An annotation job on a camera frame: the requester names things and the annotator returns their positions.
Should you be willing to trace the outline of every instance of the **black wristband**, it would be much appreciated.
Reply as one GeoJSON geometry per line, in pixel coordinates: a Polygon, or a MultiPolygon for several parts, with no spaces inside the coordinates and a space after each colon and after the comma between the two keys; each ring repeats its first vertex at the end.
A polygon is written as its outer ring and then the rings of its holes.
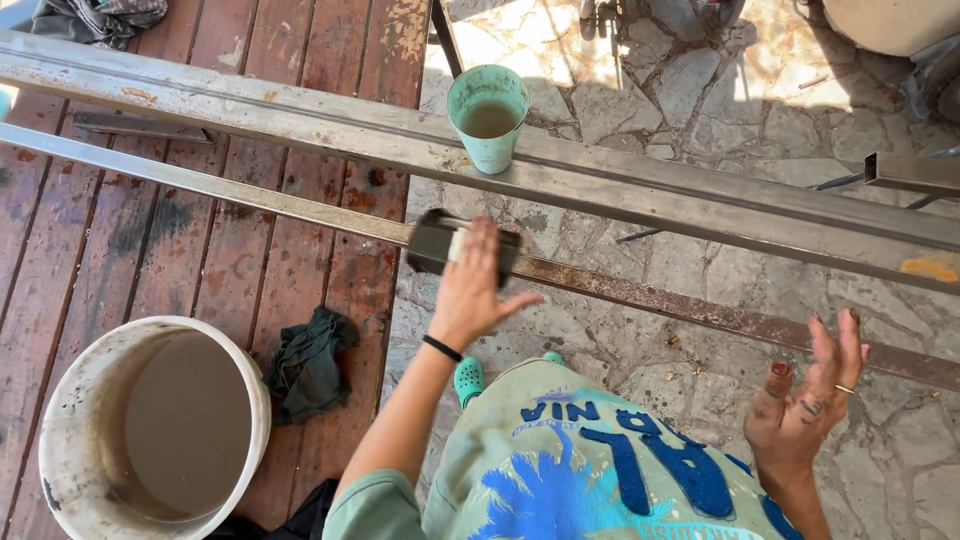
{"type": "Polygon", "coordinates": [[[463,355],[461,355],[460,353],[457,353],[453,349],[450,349],[449,347],[441,343],[439,340],[434,339],[427,334],[423,335],[423,343],[426,343],[430,347],[433,347],[434,349],[440,351],[441,353],[449,356],[451,360],[457,362],[458,364],[460,363],[460,360],[464,359],[463,355]]]}

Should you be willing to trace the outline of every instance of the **dark green rag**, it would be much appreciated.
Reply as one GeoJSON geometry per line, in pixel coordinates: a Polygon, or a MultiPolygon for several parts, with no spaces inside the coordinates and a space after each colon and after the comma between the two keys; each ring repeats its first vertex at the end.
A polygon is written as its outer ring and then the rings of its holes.
{"type": "Polygon", "coordinates": [[[358,342],[353,323],[325,307],[314,309],[309,323],[281,330],[280,350],[263,376],[270,392],[282,400],[274,423],[299,424],[345,400],[350,387],[334,357],[358,342]]]}

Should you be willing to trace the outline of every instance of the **mint green cup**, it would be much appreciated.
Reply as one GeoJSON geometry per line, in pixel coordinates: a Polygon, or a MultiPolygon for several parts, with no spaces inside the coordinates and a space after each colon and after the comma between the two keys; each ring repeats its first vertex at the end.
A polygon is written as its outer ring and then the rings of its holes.
{"type": "Polygon", "coordinates": [[[520,76],[502,65],[472,67],[457,77],[446,94],[446,114],[464,141],[467,154],[484,174],[501,173],[510,166],[520,126],[527,115],[527,87],[520,76]],[[500,102],[516,117],[516,124],[504,135],[478,138],[464,133],[464,120],[479,104],[500,102]]]}

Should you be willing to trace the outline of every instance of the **fingernail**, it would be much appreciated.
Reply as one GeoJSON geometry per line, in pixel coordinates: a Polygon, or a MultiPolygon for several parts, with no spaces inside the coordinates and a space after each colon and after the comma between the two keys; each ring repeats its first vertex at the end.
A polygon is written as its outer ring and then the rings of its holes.
{"type": "Polygon", "coordinates": [[[773,372],[780,377],[786,377],[790,373],[790,364],[786,362],[774,362],[774,365],[771,366],[773,372]]]}

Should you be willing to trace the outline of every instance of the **hand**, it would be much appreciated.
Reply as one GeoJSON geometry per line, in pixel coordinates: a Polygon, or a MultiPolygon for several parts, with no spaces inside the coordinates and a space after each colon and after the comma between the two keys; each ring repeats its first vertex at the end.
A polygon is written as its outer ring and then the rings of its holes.
{"type": "Polygon", "coordinates": [[[475,217],[458,260],[448,262],[444,269],[437,311],[427,333],[457,352],[517,311],[543,302],[535,293],[520,294],[502,303],[497,300],[498,243],[493,220],[475,217]]]}
{"type": "Polygon", "coordinates": [[[760,484],[774,499],[774,492],[812,487],[813,458],[830,430],[847,415],[851,394],[835,385],[853,390],[863,371],[870,346],[860,344],[860,317],[844,309],[837,319],[839,342],[820,317],[810,317],[814,362],[797,395],[788,395],[793,383],[790,365],[776,362],[747,412],[743,431],[754,450],[760,484]]]}

